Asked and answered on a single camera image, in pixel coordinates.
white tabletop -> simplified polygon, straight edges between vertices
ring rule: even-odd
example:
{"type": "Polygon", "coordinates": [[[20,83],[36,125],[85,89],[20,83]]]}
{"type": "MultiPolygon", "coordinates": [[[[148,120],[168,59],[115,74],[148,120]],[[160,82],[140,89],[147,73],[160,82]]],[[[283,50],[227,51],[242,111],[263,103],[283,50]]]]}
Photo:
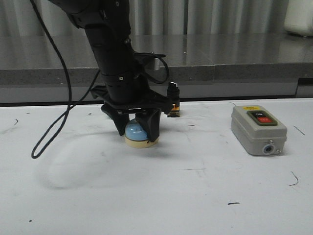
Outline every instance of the white tabletop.
{"type": "Polygon", "coordinates": [[[100,105],[79,106],[31,159],[64,109],[0,108],[1,235],[313,234],[313,99],[181,103],[147,149],[128,147],[100,105]],[[244,150],[234,104],[262,105],[287,126],[282,155],[244,150]]]}

red button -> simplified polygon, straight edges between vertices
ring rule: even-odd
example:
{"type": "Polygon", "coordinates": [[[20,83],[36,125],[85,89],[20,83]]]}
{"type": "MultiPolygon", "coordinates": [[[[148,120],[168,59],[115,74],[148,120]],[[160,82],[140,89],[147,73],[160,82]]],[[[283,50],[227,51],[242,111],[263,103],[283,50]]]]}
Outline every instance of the red button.
{"type": "Polygon", "coordinates": [[[259,117],[258,118],[259,122],[261,123],[269,123],[269,122],[273,122],[270,118],[268,117],[259,117]]]}

blue ball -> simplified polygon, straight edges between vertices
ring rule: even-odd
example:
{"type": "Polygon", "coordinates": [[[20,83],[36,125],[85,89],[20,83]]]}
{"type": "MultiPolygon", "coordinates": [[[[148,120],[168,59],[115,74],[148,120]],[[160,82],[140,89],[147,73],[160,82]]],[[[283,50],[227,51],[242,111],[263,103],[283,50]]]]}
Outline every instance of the blue ball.
{"type": "Polygon", "coordinates": [[[133,141],[145,141],[148,139],[147,132],[135,120],[131,120],[125,127],[125,136],[133,141]]]}

gray countertop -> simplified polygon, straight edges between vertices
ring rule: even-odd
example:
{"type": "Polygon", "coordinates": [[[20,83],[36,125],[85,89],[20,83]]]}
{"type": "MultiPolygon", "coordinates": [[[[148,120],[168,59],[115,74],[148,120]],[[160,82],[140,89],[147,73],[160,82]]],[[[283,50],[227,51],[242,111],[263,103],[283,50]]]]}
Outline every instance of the gray countertop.
{"type": "MultiPolygon", "coordinates": [[[[54,40],[73,86],[88,86],[97,64],[87,38],[57,36],[54,40]]],[[[183,97],[293,95],[299,78],[313,77],[313,38],[308,37],[283,33],[173,35],[137,36],[132,41],[137,51],[166,54],[170,79],[186,86],[183,97]],[[265,85],[264,92],[258,84],[265,85]],[[233,92],[236,85],[239,90],[233,92]]],[[[0,88],[65,85],[59,59],[44,36],[0,37],[0,55],[0,88]]]]}

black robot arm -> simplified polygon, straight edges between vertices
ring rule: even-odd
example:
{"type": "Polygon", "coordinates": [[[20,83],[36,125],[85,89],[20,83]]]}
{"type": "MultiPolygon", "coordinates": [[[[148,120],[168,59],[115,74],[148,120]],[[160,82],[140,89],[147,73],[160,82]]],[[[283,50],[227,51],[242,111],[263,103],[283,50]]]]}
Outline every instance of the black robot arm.
{"type": "Polygon", "coordinates": [[[173,103],[150,90],[144,66],[154,57],[132,49],[128,0],[49,1],[62,8],[76,27],[85,30],[105,83],[91,93],[104,100],[101,110],[113,119],[119,134],[124,134],[129,114],[135,113],[148,139],[155,141],[160,114],[169,113],[173,103]]]}

